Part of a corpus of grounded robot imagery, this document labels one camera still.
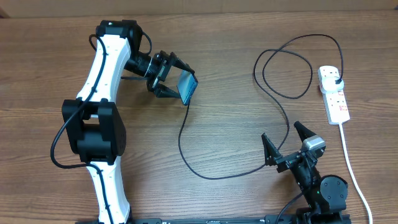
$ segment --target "white power strip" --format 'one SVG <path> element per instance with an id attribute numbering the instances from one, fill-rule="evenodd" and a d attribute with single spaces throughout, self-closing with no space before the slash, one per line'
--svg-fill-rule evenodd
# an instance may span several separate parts
<path id="1" fill-rule="evenodd" d="M 335 77 L 339 77 L 338 69 L 336 67 L 326 65 L 318 69 L 319 86 L 323 93 L 323 101 L 325 102 L 325 109 L 328 116 L 329 124 L 338 124 L 340 128 L 341 142 L 343 144 L 344 157 L 346 159 L 349 174 L 353 180 L 356 191 L 358 192 L 366 207 L 366 211 L 368 212 L 369 216 L 369 224 L 373 224 L 372 211 L 368 205 L 368 202 L 365 199 L 365 196 L 362 194 L 358 183 L 356 182 L 353 169 L 351 168 L 351 164 L 349 163 L 346 140 L 343 131 L 343 123 L 349 120 L 349 113 L 347 101 L 342 89 L 344 85 L 333 86 L 333 82 L 329 82 L 330 80 L 334 80 Z"/>

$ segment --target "tabletop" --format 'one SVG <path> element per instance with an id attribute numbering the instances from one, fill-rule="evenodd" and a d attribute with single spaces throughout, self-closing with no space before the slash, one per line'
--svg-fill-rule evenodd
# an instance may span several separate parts
<path id="1" fill-rule="evenodd" d="M 254 62 L 265 49 L 305 34 L 328 34 L 345 60 L 345 95 L 351 120 L 344 124 L 349 157 L 375 223 L 395 223 L 398 214 L 398 13 L 270 12 L 168 16 L 106 16 L 0 19 L 0 223 L 73 223 L 98 217 L 86 169 L 63 170 L 50 160 L 50 145 L 63 124 L 61 105 L 81 90 L 94 58 L 88 36 L 103 19 L 134 19 L 153 41 L 153 51 L 175 52 L 199 85 L 182 133 L 182 150 L 201 175 L 220 177 L 264 163 L 261 134 L 279 145 L 285 119 L 254 83 Z M 149 47 L 142 41 L 141 50 Z M 339 129 L 328 124 L 317 69 L 341 68 L 336 45 L 307 37 L 287 49 L 314 69 L 307 94 L 290 100 L 273 94 L 290 123 L 300 121 L 326 141 L 321 175 L 348 181 L 347 209 L 353 223 L 367 223 L 366 210 L 349 176 Z M 256 75 L 270 55 L 259 61 Z M 308 65 L 277 54 L 266 68 L 270 85 L 294 96 L 310 80 Z M 166 84 L 175 86 L 178 70 Z M 126 197 L 136 218 L 232 218 L 278 214 L 300 191 L 292 174 L 265 167 L 243 177 L 205 180 L 195 176 L 178 151 L 186 107 L 159 99 L 143 81 L 122 80 L 116 103 L 127 130 L 122 156 Z M 301 142 L 291 125 L 282 154 Z M 55 149 L 63 164 L 80 160 L 64 134 Z M 306 206 L 301 198 L 287 212 Z"/>

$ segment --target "power strip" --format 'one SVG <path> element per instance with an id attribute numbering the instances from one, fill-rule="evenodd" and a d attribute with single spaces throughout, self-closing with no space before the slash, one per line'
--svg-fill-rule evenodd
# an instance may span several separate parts
<path id="1" fill-rule="evenodd" d="M 323 101 L 325 103 L 329 124 L 338 124 L 339 126 L 348 172 L 353 180 L 356 191 L 366 207 L 369 217 L 369 224 L 373 224 L 372 211 L 365 199 L 365 196 L 362 194 L 358 183 L 356 182 L 353 169 L 351 168 L 351 164 L 349 162 L 346 139 L 344 137 L 343 131 L 343 123 L 349 120 L 347 101 L 343 92 L 344 84 L 335 84 L 334 82 L 330 81 L 335 80 L 335 78 L 338 76 L 339 73 L 336 67 L 325 65 L 318 69 L 319 87 L 323 95 Z"/>

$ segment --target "power plug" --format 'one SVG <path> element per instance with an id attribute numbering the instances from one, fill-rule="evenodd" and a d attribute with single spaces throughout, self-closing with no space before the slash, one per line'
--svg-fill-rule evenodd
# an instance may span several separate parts
<path id="1" fill-rule="evenodd" d="M 340 78 L 338 69 L 336 67 L 325 65 L 318 69 L 319 87 L 321 92 L 332 93 L 343 90 L 344 81 L 342 80 L 339 84 L 336 81 Z"/>
<path id="2" fill-rule="evenodd" d="M 349 120 L 347 101 L 343 91 L 343 80 L 338 85 L 335 83 L 336 78 L 339 77 L 336 67 L 327 65 L 320 67 L 318 70 L 319 86 L 321 91 L 323 90 L 323 101 L 329 124 L 342 124 Z M 333 83 L 325 86 L 324 83 L 328 83 L 330 80 L 333 80 Z"/>

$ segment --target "wall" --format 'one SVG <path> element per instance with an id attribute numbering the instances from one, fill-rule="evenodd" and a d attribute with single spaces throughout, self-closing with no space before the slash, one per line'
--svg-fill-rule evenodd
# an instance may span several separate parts
<path id="1" fill-rule="evenodd" d="M 0 0 L 9 17 L 381 10 L 398 0 Z"/>

